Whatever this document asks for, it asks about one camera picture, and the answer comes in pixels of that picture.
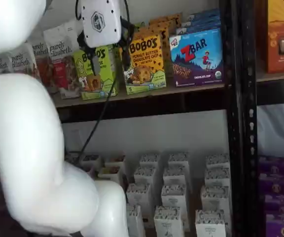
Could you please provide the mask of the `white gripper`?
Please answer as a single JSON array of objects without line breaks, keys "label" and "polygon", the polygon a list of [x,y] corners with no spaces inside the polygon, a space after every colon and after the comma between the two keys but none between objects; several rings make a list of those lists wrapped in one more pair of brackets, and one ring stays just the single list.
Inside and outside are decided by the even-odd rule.
[{"label": "white gripper", "polygon": [[131,65],[129,46],[134,36],[134,25],[125,19],[120,19],[121,9],[118,0],[82,0],[81,20],[83,32],[77,37],[77,42],[91,62],[93,74],[100,73],[99,58],[95,47],[115,44],[121,40],[122,64]]}]

